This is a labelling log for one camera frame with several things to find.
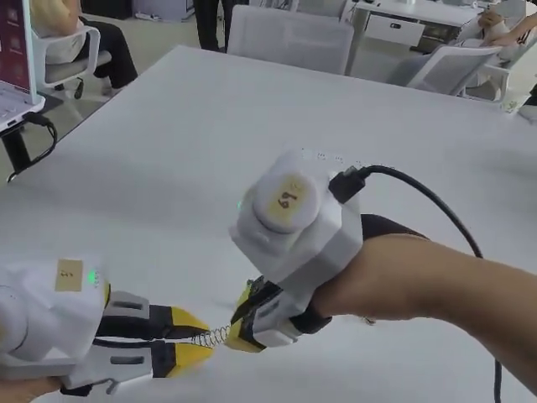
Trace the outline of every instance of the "round white cap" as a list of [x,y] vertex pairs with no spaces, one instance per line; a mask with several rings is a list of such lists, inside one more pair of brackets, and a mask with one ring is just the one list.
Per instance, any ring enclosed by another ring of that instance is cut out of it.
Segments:
[[265,176],[255,189],[253,211],[277,233],[296,233],[309,227],[321,208],[315,179],[300,172]]

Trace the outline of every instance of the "laptop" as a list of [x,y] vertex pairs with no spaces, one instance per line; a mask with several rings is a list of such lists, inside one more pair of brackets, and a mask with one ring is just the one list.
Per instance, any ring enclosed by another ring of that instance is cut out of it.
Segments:
[[0,0],[0,133],[39,112],[29,0]]

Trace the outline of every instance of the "black table leg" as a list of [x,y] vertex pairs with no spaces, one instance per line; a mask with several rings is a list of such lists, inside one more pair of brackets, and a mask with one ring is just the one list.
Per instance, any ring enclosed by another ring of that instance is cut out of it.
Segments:
[[15,172],[21,172],[30,166],[31,160],[23,140],[21,127],[3,135],[2,142]]

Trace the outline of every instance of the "white mechanical part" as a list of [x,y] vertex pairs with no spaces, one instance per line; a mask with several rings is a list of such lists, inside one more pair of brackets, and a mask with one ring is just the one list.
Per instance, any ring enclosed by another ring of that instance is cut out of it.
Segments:
[[97,259],[0,263],[0,379],[70,374],[91,348],[107,293]]
[[357,200],[341,205],[334,198],[334,167],[320,156],[302,150],[279,157],[247,192],[230,229],[264,278],[283,290],[256,312],[253,337],[266,347],[296,341],[301,333],[288,319],[303,313],[315,289],[362,247]]
[[0,353],[11,353],[20,346],[28,331],[28,314],[20,294],[0,285]]

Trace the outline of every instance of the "green led light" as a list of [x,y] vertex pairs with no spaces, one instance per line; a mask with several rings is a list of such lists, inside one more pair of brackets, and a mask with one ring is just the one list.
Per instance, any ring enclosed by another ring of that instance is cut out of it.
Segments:
[[92,270],[88,273],[87,279],[90,283],[95,284],[96,283],[96,273],[95,270]]

